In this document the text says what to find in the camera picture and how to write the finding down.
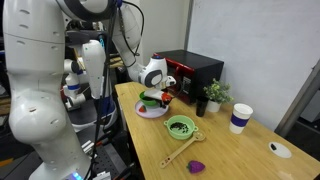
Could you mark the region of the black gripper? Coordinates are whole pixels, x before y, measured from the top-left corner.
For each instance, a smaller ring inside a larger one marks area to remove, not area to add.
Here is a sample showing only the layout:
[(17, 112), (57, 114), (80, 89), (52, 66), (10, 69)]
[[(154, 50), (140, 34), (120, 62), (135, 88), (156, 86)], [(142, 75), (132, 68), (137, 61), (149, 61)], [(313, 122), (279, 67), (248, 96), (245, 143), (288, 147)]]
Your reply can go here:
[(144, 92), (146, 97), (158, 100), (160, 106), (165, 108), (172, 100), (172, 97), (167, 93), (159, 89), (146, 90)]

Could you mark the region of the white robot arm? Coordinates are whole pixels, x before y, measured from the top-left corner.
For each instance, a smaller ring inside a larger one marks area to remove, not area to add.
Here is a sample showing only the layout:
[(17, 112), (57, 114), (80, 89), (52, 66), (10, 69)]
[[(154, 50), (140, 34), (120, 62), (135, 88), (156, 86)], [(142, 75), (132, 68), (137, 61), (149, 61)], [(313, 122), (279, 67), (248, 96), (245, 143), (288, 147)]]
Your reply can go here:
[(175, 83), (166, 62), (154, 56), (146, 66), (133, 49), (141, 32), (123, 0), (4, 0), (3, 35), (11, 89), (9, 125), (14, 137), (31, 145), (43, 163), (29, 180), (87, 180), (94, 159), (83, 151), (62, 103), (65, 30), (69, 19), (102, 22), (129, 77), (148, 88), (147, 95), (167, 104), (163, 89)]

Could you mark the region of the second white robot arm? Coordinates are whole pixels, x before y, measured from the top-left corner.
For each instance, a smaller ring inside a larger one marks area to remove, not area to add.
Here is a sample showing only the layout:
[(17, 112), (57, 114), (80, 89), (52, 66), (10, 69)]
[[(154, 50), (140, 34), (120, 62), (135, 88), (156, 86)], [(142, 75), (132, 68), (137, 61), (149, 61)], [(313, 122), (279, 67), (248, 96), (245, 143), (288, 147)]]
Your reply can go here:
[(96, 111), (101, 113), (102, 126), (109, 128), (115, 123), (117, 112), (108, 76), (103, 74), (105, 50), (97, 40), (82, 44), (80, 50), (81, 61), (64, 61), (64, 72), (67, 73), (66, 84), (63, 86), (65, 106), (72, 110), (94, 99)]

